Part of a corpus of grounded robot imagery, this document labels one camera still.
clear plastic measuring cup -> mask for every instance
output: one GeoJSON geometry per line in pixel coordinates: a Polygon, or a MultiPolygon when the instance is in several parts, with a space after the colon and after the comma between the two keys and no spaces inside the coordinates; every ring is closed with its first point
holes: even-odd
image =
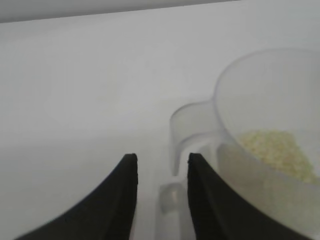
{"type": "Polygon", "coordinates": [[[170,119],[172,173],[189,145],[244,199],[276,221],[318,239],[320,184],[277,171],[245,149],[243,133],[286,131],[320,176],[320,54],[271,49],[233,62],[219,77],[213,97],[188,104],[170,119]]]}

white wall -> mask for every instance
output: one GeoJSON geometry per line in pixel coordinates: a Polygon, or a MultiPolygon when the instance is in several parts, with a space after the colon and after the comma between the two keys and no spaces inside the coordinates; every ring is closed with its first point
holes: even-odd
{"type": "Polygon", "coordinates": [[[224,1],[230,0],[0,0],[0,22],[224,1]]]}

white surface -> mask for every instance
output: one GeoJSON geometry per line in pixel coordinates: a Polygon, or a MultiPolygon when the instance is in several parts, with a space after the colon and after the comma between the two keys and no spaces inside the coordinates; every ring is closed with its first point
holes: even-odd
{"type": "Polygon", "coordinates": [[[249,52],[320,50],[319,7],[244,0],[1,24],[0,239],[62,213],[130,152],[134,239],[152,239],[158,187],[173,181],[171,113],[249,52]]]}
{"type": "Polygon", "coordinates": [[[0,22],[123,12],[232,0],[1,0],[0,22]]]}

measuring cup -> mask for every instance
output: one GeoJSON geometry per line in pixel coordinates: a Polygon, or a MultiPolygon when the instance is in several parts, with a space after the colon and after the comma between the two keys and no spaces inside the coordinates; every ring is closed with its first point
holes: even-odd
{"type": "Polygon", "coordinates": [[[250,131],[287,131],[320,175],[319,53],[271,49],[242,57],[221,74],[211,99],[179,108],[170,127],[174,176],[182,152],[201,143],[199,152],[249,203],[307,237],[319,237],[318,179],[305,183],[277,171],[239,141],[250,131]]]}

measuring cup handle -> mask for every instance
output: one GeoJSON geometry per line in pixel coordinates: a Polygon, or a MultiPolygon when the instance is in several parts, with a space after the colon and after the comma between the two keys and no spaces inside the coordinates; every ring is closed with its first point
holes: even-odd
{"type": "Polygon", "coordinates": [[[218,126],[211,100],[184,105],[172,114],[170,151],[173,176],[178,175],[182,151],[199,138],[210,136],[218,126]]]}

